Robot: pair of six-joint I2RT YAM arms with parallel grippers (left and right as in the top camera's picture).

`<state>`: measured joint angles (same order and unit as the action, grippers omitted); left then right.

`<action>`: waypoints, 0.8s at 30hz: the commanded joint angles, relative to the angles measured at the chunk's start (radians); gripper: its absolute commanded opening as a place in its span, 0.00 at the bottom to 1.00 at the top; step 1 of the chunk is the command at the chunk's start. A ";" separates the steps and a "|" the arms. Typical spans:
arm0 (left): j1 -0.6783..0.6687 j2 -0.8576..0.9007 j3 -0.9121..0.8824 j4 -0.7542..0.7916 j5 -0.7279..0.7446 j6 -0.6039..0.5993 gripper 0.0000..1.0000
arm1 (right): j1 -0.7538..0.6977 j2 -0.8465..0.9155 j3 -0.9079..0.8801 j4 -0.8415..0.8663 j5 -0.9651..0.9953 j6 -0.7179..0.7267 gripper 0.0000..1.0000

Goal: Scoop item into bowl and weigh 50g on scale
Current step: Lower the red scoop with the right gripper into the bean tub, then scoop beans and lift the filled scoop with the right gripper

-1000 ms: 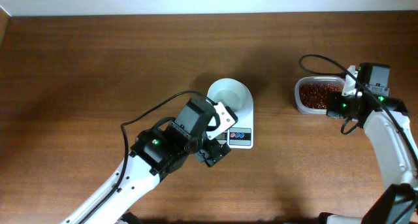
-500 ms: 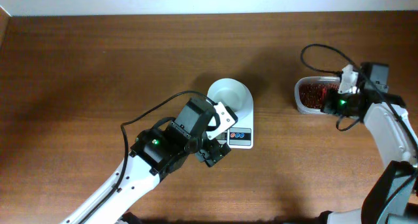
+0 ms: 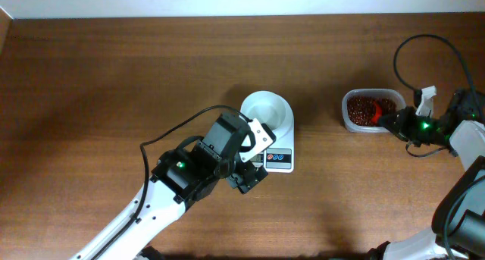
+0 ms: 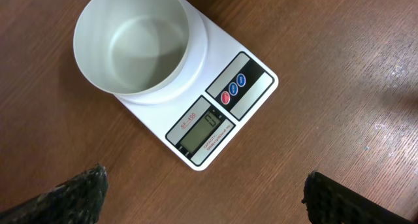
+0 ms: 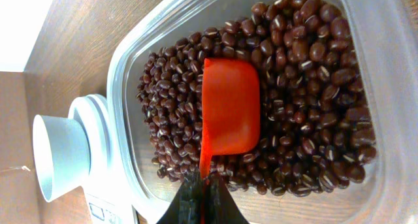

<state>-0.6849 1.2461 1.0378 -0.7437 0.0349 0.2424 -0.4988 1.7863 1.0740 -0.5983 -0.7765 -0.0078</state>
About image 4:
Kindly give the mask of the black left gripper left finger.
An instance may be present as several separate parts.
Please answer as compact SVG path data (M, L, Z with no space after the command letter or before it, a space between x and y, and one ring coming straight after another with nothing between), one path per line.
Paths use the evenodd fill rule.
M96 164L49 192L1 212L1 223L97 223L107 190L106 168Z

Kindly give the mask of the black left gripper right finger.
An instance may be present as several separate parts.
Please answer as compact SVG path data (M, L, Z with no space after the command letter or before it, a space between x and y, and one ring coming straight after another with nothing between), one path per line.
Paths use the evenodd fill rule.
M302 203L312 224L412 224L318 171L309 173Z

